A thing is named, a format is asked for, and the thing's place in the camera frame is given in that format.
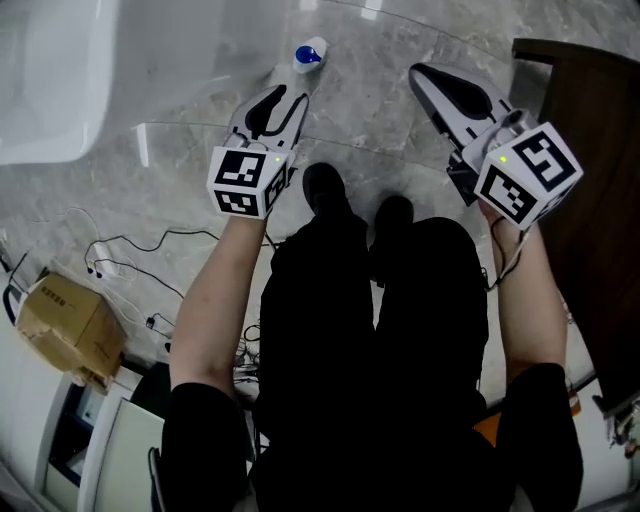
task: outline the white bottle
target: white bottle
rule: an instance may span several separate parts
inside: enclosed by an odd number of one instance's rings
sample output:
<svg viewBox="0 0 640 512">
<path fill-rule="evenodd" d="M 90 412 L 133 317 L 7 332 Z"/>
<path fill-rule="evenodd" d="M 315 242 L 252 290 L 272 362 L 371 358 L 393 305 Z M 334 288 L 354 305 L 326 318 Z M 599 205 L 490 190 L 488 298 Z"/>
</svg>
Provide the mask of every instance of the white bottle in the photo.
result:
<svg viewBox="0 0 640 512">
<path fill-rule="evenodd" d="M 321 37 L 312 37 L 296 50 L 293 57 L 293 69 L 304 75 L 324 64 L 327 54 L 327 42 Z"/>
</svg>

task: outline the black shoe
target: black shoe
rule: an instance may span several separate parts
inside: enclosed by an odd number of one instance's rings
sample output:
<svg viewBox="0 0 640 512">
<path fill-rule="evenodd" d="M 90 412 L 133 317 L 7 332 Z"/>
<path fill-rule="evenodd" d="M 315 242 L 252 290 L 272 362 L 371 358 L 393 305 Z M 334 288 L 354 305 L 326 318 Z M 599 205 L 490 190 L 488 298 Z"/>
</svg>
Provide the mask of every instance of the black shoe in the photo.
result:
<svg viewBox="0 0 640 512">
<path fill-rule="evenodd" d="M 307 167 L 302 178 L 302 190 L 307 203 L 317 216 L 351 213 L 342 178 L 338 171 L 327 163 L 321 162 Z"/>
<path fill-rule="evenodd" d="M 376 213 L 376 237 L 369 248 L 371 279 L 384 288 L 385 270 L 392 263 L 399 238 L 413 224 L 413 204 L 406 197 L 391 196 L 384 200 Z"/>
</svg>

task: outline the cardboard box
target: cardboard box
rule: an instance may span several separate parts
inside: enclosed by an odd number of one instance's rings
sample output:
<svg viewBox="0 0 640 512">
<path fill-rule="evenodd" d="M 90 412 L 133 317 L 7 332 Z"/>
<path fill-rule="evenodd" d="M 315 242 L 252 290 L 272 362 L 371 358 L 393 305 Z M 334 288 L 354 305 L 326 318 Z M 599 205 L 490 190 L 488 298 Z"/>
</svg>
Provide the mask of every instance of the cardboard box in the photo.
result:
<svg viewBox="0 0 640 512">
<path fill-rule="evenodd" d="M 62 372 L 108 378 L 120 366 L 125 333 L 107 301 L 58 274 L 26 298 L 16 322 L 22 338 Z"/>
</svg>

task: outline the blue cap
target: blue cap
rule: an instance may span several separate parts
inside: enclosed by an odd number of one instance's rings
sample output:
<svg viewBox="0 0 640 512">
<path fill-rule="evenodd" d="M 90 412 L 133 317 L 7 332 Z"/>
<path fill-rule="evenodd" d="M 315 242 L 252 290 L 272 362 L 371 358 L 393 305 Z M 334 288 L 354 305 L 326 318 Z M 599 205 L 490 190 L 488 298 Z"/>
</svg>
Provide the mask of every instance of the blue cap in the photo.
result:
<svg viewBox="0 0 640 512">
<path fill-rule="evenodd" d="M 310 64 L 311 62 L 321 62 L 322 57 L 311 48 L 311 46 L 301 46 L 296 50 L 296 59 L 302 64 Z"/>
</svg>

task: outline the black shirt sleeve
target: black shirt sleeve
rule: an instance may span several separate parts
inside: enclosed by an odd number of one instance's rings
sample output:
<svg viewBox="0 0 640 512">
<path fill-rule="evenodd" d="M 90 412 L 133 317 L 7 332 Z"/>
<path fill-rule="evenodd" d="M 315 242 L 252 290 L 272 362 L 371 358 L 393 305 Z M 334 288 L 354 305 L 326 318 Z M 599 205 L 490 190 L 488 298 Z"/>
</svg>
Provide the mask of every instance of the black shirt sleeve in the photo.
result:
<svg viewBox="0 0 640 512">
<path fill-rule="evenodd" d="M 245 435 L 242 411 L 222 391 L 177 386 L 159 465 L 167 510 L 232 510 L 246 490 Z"/>
<path fill-rule="evenodd" d="M 582 453 L 561 366 L 536 365 L 509 385 L 497 449 L 535 510 L 576 507 Z"/>
</svg>

